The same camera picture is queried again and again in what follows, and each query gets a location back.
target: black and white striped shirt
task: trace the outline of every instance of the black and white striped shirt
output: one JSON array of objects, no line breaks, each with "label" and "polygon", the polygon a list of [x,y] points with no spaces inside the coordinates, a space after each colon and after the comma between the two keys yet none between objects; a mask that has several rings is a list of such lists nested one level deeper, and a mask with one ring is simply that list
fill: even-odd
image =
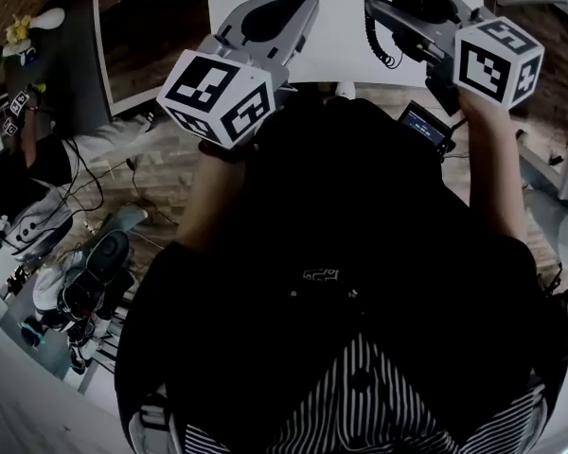
[{"label": "black and white striped shirt", "polygon": [[[542,385],[528,389],[458,445],[393,362],[360,333],[282,426],[267,453],[523,453],[544,428],[542,390]],[[187,426],[185,453],[227,452],[218,440]]]}]

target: wooden floor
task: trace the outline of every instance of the wooden floor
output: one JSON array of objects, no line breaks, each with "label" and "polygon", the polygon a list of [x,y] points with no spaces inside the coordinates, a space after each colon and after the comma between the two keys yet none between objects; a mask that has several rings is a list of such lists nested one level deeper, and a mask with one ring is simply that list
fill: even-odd
[{"label": "wooden floor", "polygon": [[[199,13],[196,14],[186,8],[186,26],[189,26],[186,28],[189,33],[185,35],[182,33],[178,36],[176,44],[173,44],[171,49],[178,49],[178,46],[183,44],[191,44],[200,34],[204,35],[204,32],[199,32],[198,35],[195,32],[207,26],[205,0],[194,0],[194,2],[194,5],[199,8]],[[117,9],[119,5],[122,4],[112,7],[109,11],[123,11]],[[164,8],[160,7],[158,0],[155,1],[155,5],[160,8],[159,12],[163,12]],[[142,11],[135,14],[135,18],[139,18],[139,22],[144,24],[150,23],[153,10],[148,9],[153,9],[153,7],[143,7]],[[544,6],[532,9],[505,9],[498,13],[507,15],[525,26],[546,46],[547,61],[538,91],[525,107],[514,113],[514,119],[518,128],[523,128],[528,132],[527,145],[543,158],[548,158],[550,153],[561,153],[566,146],[568,135],[568,19],[557,10]],[[181,15],[181,11],[175,9],[173,14]],[[135,32],[135,29],[135,23],[131,22],[130,27],[120,30]],[[157,51],[148,44],[145,45],[146,40],[148,40],[146,34],[137,32],[135,45],[139,46],[131,45],[127,51],[132,51],[133,54],[138,53],[144,59],[149,55],[154,55],[152,53]],[[158,75],[162,76],[161,73],[166,72],[167,74],[169,65],[174,62],[179,53],[179,50],[171,52],[166,49],[162,60],[154,63],[155,67],[147,74],[137,75],[127,67],[131,64],[130,57],[127,58],[128,61],[118,64],[117,45],[110,49],[112,54],[108,61],[112,66],[115,84],[116,86],[122,85],[122,89],[127,85],[134,87],[138,81],[144,79],[155,79]],[[422,89],[363,84],[359,85],[358,95],[373,101],[394,117],[398,117],[407,103],[413,99],[430,109],[443,121],[453,124],[431,94]],[[470,168],[469,160],[466,158],[468,139],[465,127],[455,132],[454,140],[458,144],[454,155],[458,156],[448,159],[443,164],[444,181],[459,197],[467,201],[470,192]],[[96,175],[100,175],[127,157],[138,156],[139,165],[135,179],[140,192],[151,199],[163,213],[177,220],[185,208],[192,171],[197,159],[196,147],[197,142],[190,134],[180,132],[172,122],[167,121],[131,147],[105,155],[94,162],[91,169]],[[139,199],[133,187],[132,176],[133,173],[126,165],[123,165],[101,178],[105,205],[100,210],[89,213],[87,217],[97,223],[108,211],[115,211],[127,202],[138,202],[148,210],[151,214],[151,221],[139,227],[137,232],[153,243],[139,236],[133,238],[134,261],[139,269],[139,276],[141,276],[160,250],[159,248],[169,243],[175,226],[155,213],[152,205]],[[84,174],[80,176],[78,182],[82,184],[88,180],[89,177]],[[70,204],[74,210],[80,205],[92,208],[99,204],[99,195],[93,184],[83,188],[77,198],[80,204],[74,201]],[[76,242],[88,237],[88,233],[82,226],[83,214],[78,214],[77,218],[79,219],[75,229],[62,244],[63,248],[72,247]],[[557,259],[532,219],[530,220],[528,246],[537,260],[540,271],[545,276],[553,275]],[[491,267],[493,273],[496,273],[496,257],[492,257]],[[568,288],[568,272],[564,272],[562,279],[562,286]]]}]

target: black coiled cord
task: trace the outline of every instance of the black coiled cord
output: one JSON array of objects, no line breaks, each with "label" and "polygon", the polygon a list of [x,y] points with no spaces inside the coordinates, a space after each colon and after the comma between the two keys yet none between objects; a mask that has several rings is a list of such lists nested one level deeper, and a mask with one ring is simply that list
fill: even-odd
[{"label": "black coiled cord", "polygon": [[366,38],[368,39],[368,45],[370,45],[370,48],[374,52],[375,56],[377,56],[379,60],[383,64],[385,64],[385,67],[387,67],[387,69],[397,69],[401,64],[402,59],[404,58],[403,52],[399,58],[399,61],[396,63],[396,60],[382,49],[381,44],[379,44],[379,38],[377,37],[375,19],[373,19],[368,14],[366,9],[364,9],[364,22],[366,27]]}]

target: display screen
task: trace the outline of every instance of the display screen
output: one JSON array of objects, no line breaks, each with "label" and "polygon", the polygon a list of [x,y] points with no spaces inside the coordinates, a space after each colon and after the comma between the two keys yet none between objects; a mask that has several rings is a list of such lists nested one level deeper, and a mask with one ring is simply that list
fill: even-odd
[{"label": "display screen", "polygon": [[438,131],[435,126],[429,124],[422,117],[412,111],[408,112],[408,114],[404,116],[402,123],[427,136],[436,147],[439,147],[442,141],[446,138],[446,136]]}]

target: small monitor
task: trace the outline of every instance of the small monitor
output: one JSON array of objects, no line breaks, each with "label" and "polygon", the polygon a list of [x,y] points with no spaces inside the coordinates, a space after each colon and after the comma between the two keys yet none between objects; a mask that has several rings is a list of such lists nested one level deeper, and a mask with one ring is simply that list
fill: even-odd
[{"label": "small monitor", "polygon": [[398,120],[428,138],[438,150],[445,151],[453,131],[422,106],[411,101]]}]

